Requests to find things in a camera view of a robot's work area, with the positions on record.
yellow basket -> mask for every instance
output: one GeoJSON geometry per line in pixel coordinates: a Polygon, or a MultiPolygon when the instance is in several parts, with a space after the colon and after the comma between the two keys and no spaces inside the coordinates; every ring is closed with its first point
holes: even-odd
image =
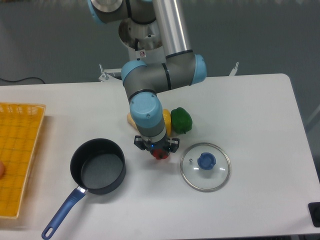
{"type": "Polygon", "coordinates": [[[46,105],[0,102],[0,218],[16,219],[46,105]]]}

gray floor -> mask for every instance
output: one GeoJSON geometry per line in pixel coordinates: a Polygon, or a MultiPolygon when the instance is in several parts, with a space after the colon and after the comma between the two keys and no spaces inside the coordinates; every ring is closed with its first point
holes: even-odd
{"type": "MultiPolygon", "coordinates": [[[[319,0],[182,3],[192,48],[203,55],[209,76],[228,75],[236,62],[238,75],[287,74],[307,121],[320,104],[319,0]]],[[[0,78],[95,82],[99,63],[113,69],[128,61],[118,26],[95,24],[86,0],[0,3],[0,78]]],[[[320,123],[307,134],[317,168],[319,135],[320,123]]]]}

lid metal rim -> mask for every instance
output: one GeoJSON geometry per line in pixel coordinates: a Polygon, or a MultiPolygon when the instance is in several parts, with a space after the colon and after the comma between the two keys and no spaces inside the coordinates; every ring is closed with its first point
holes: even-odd
{"type": "Polygon", "coordinates": [[[193,189],[198,190],[198,191],[200,191],[200,192],[204,192],[204,193],[215,192],[215,191],[221,189],[221,188],[227,183],[228,179],[230,178],[230,174],[231,174],[230,159],[229,159],[229,157],[227,156],[227,154],[225,153],[225,151],[223,151],[223,150],[222,150],[220,147],[218,147],[217,145],[214,145],[214,144],[208,143],[208,142],[200,142],[200,143],[197,143],[197,144],[194,144],[194,145],[188,147],[188,148],[184,151],[184,153],[183,153],[183,155],[182,155],[182,157],[181,157],[181,161],[180,161],[180,172],[181,172],[181,175],[182,175],[184,181],[185,181],[190,187],[192,187],[193,189]],[[228,171],[228,174],[227,174],[225,180],[224,180],[219,186],[216,186],[216,187],[214,187],[214,188],[201,188],[201,187],[197,187],[197,186],[193,185],[193,184],[192,184],[191,182],[189,182],[188,179],[186,178],[185,173],[184,173],[184,170],[183,170],[183,162],[184,162],[185,156],[187,155],[187,153],[188,153],[191,149],[193,149],[193,148],[195,148],[195,147],[198,147],[198,146],[209,146],[209,147],[213,147],[213,148],[215,148],[215,149],[218,149],[218,150],[224,155],[224,157],[226,158],[226,161],[227,161],[227,164],[228,164],[228,167],[229,167],[229,171],[228,171]]]}

blue handle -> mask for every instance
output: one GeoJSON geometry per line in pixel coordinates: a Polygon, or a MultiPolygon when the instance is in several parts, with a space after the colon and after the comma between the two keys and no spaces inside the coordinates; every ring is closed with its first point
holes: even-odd
{"type": "Polygon", "coordinates": [[[70,212],[72,207],[79,202],[86,194],[79,191],[78,189],[74,189],[70,195],[66,198],[62,206],[59,208],[59,210],[56,212],[52,220],[49,222],[49,224],[46,226],[44,231],[41,234],[41,237],[44,240],[50,239],[55,231],[58,229],[62,221],[65,219],[67,214],[70,212]]]}

green bell pepper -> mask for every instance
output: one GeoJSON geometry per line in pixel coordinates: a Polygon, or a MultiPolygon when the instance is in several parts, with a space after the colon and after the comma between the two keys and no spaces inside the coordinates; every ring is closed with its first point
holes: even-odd
{"type": "Polygon", "coordinates": [[[186,134],[192,129],[192,118],[185,109],[178,107],[171,111],[171,125],[177,134],[186,134]]]}

